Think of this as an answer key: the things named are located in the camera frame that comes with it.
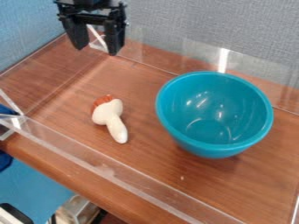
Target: bowl rim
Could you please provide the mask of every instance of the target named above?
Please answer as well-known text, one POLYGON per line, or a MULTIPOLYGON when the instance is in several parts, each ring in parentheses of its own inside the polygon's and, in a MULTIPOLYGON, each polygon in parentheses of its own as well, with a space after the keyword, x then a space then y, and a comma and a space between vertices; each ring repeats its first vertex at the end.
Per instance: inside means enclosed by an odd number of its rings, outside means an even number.
POLYGON ((262 92, 262 90, 253 84, 250 83, 248 80, 240 78, 238 76, 230 74, 230 73, 219 73, 219 72, 213 72, 213 71, 199 71, 199 72, 191 72, 191 73, 185 73, 182 75, 179 75, 178 77, 175 77, 174 79, 171 79, 162 87, 162 89, 159 90, 158 96, 155 98, 155 111, 159 117, 159 120, 162 122, 162 125, 165 126, 165 128, 171 132, 170 134, 174 135, 175 138, 183 140, 187 144, 191 144, 195 147, 203 147, 206 151, 234 151, 237 149, 244 149, 250 147, 253 144, 258 143, 265 136, 268 135, 268 132, 272 130, 273 124, 274 124, 274 109, 273 109, 273 105, 270 100, 268 99, 266 94, 262 92), (240 81, 241 83, 244 83, 246 86, 249 86, 260 95, 265 105, 266 105, 266 122, 265 122, 265 126, 261 129, 261 131, 249 139, 244 140, 240 143, 230 143, 230 144, 217 144, 217 143, 205 143, 203 141, 198 141, 190 137, 187 137, 177 128, 174 128, 174 126, 169 123, 166 117, 165 117, 165 113, 162 110, 162 104, 161 104, 161 100, 165 94, 165 91, 167 90, 167 88, 175 84, 175 82, 187 79, 193 76, 198 76, 198 75, 221 75, 221 76, 226 76, 228 78, 240 81))

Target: teal bowl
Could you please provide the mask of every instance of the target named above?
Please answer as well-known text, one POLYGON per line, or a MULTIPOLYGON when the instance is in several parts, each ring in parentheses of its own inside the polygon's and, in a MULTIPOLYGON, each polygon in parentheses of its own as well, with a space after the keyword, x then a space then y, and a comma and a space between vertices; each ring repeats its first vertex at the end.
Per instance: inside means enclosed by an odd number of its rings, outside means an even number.
POLYGON ((240 154, 265 138, 274 123, 264 92, 228 73, 174 78, 159 91, 155 110, 178 144, 205 158, 240 154))

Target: robotic arm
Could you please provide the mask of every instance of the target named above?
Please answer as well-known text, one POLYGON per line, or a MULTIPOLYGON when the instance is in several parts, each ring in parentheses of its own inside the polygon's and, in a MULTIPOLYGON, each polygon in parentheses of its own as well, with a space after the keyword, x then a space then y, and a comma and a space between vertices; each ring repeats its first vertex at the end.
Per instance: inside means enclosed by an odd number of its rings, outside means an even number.
POLYGON ((90 43, 87 25, 103 25, 110 55, 117 55, 126 44, 126 6, 114 0, 57 0, 58 14, 73 45, 81 50, 90 43), (109 10, 109 15, 93 14, 109 10))

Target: wooden table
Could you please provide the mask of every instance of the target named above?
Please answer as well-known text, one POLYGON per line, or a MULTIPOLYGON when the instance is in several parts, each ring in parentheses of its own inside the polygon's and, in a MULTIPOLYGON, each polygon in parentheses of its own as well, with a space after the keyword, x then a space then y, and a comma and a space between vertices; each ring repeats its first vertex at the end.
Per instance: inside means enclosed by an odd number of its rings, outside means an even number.
MULTIPOLYGON (((163 57, 171 57, 173 61, 189 60, 189 66, 173 68, 178 73, 213 67, 150 46, 145 45, 145 48, 153 55, 153 58, 147 58, 151 63, 165 63, 159 59, 162 54, 163 57)), ((130 55, 134 51, 127 50, 125 53, 130 55)), ((234 73, 258 85, 278 86, 234 73)), ((157 93, 173 77, 173 74, 153 66, 122 57, 110 57, 90 48, 78 52, 63 36, 5 73, 0 88, 39 123, 226 214, 246 223, 290 223, 299 180, 298 116, 276 109, 274 128, 252 149, 219 160, 197 157, 177 145, 155 115, 157 93), (90 119, 91 104, 106 94, 119 97, 126 105, 123 120, 130 133, 126 144, 118 144, 107 128, 95 125, 90 119)), ((296 109, 297 90, 281 88, 293 97, 286 103, 272 92, 269 95, 274 98, 276 106, 285 103, 296 109)), ((123 221, 183 223, 177 215, 167 213, 73 159, 47 150, 19 134, 3 142, 2 149, 123 221)), ((98 156, 94 156, 95 151, 91 153, 89 148, 70 149, 70 153, 97 166, 99 161, 98 156)))

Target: toy mushroom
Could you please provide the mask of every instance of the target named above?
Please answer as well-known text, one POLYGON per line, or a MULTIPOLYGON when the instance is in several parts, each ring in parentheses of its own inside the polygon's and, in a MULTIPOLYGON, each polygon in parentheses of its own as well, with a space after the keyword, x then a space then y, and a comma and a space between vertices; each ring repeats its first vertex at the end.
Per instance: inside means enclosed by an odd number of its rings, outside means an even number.
POLYGON ((121 120, 123 113, 123 102, 111 94, 99 97, 93 105, 93 122, 99 125, 107 125, 110 135, 118 143, 127 142, 127 126, 121 120))

